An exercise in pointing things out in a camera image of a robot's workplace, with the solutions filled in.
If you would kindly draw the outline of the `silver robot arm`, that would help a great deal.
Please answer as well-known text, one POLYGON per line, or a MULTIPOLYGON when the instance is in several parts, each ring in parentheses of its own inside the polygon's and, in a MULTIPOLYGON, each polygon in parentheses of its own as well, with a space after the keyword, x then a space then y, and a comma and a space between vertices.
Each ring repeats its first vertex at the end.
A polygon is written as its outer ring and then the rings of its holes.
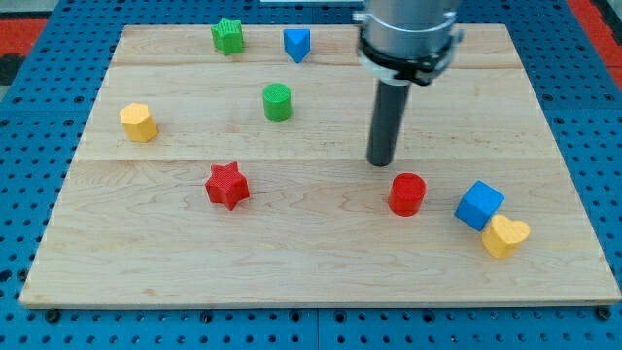
POLYGON ((367 0, 353 13, 360 64, 391 86, 427 86, 451 64, 459 0, 367 0))

